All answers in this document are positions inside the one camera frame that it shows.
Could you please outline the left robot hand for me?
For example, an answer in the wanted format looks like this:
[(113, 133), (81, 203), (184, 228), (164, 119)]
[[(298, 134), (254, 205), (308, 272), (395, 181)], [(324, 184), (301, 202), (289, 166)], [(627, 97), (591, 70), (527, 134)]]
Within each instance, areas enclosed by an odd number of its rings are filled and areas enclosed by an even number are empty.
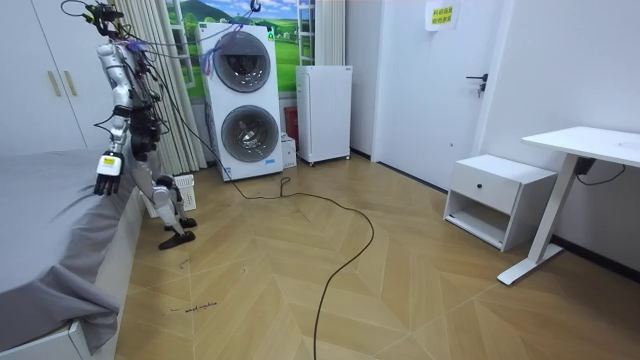
[(110, 196), (118, 192), (124, 162), (124, 155), (119, 152), (107, 151), (100, 157), (96, 169), (95, 195)]

